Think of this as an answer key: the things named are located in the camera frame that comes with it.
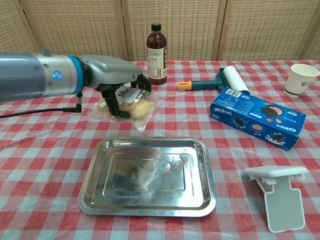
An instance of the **gingham tablecloth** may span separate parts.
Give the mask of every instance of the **gingham tablecloth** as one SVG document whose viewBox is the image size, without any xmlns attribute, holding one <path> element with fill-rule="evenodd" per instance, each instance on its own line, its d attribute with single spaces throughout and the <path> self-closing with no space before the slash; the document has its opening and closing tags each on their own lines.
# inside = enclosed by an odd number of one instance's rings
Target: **gingham tablecloth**
<svg viewBox="0 0 320 240">
<path fill-rule="evenodd" d="M 45 112 L 0 119 L 0 236 L 8 240 L 213 240 L 320 239 L 320 82 L 299 98 L 283 93 L 297 61 L 170 61 L 168 82 L 154 86 L 158 104 L 144 133 L 130 123 L 94 120 L 90 111 L 100 93 L 83 92 L 83 113 Z M 320 69 L 320 61 L 300 61 Z M 145 62 L 136 63 L 148 73 Z M 234 66 L 252 95 L 307 115 L 301 139 L 287 152 L 209 118 L 216 90 L 181 92 L 176 83 L 212 80 L 219 68 Z M 75 96 L 2 103 L 0 114 L 73 107 Z M 209 151 L 217 194 L 205 217 L 94 216 L 83 213 L 78 195 L 96 144 L 111 136 L 192 136 Z M 264 199 L 242 170 L 262 165 L 309 169 L 301 189 L 305 228 L 273 234 Z"/>
</svg>

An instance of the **oreo box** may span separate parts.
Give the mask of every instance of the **oreo box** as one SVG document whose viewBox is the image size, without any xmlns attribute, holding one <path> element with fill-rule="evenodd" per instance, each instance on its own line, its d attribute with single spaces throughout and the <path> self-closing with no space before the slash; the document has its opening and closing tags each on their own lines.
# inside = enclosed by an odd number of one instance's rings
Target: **oreo box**
<svg viewBox="0 0 320 240">
<path fill-rule="evenodd" d="M 301 112 L 231 88 L 212 102 L 210 117 L 284 150 L 297 142 L 306 120 Z"/>
</svg>

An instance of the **bread in plastic bag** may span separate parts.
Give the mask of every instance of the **bread in plastic bag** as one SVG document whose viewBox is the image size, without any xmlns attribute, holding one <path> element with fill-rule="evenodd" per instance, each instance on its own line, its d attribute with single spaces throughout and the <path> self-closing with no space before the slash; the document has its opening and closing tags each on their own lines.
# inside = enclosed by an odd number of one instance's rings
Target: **bread in plastic bag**
<svg viewBox="0 0 320 240">
<path fill-rule="evenodd" d="M 143 132 L 155 112 L 158 94 L 149 91 L 121 86 L 116 92 L 119 110 L 130 114 L 130 118 L 117 118 L 113 116 L 108 109 L 104 98 L 94 104 L 90 111 L 90 117 L 93 119 L 109 119 L 116 122 L 131 122 L 139 131 Z"/>
</svg>

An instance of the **wicker panel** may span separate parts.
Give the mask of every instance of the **wicker panel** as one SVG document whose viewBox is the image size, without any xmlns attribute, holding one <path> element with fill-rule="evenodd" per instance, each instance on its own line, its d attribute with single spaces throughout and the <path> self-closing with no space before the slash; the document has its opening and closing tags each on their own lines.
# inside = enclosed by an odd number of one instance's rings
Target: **wicker panel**
<svg viewBox="0 0 320 240">
<path fill-rule="evenodd" d="M 211 60 L 219 2 L 122 0 L 125 30 L 130 34 L 127 38 L 130 59 L 147 59 L 146 41 L 151 24 L 160 22 L 167 39 L 169 60 Z"/>
<path fill-rule="evenodd" d="M 32 28 L 53 53 L 122 56 L 114 0 L 25 2 Z"/>
<path fill-rule="evenodd" d="M 0 52 L 35 52 L 13 0 L 0 1 L 0 22 Z"/>
<path fill-rule="evenodd" d="M 320 60 L 320 32 L 317 34 L 306 59 Z"/>
<path fill-rule="evenodd" d="M 219 60 L 290 60 L 319 0 L 231 0 Z"/>
</svg>

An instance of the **paper cup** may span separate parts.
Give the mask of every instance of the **paper cup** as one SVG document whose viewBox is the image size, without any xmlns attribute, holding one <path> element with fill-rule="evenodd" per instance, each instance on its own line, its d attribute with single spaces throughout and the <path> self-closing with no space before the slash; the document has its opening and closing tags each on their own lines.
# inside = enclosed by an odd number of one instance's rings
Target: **paper cup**
<svg viewBox="0 0 320 240">
<path fill-rule="evenodd" d="M 297 98 L 319 75 L 320 72 L 313 66 L 294 64 L 291 66 L 291 72 L 283 92 L 291 98 Z"/>
</svg>

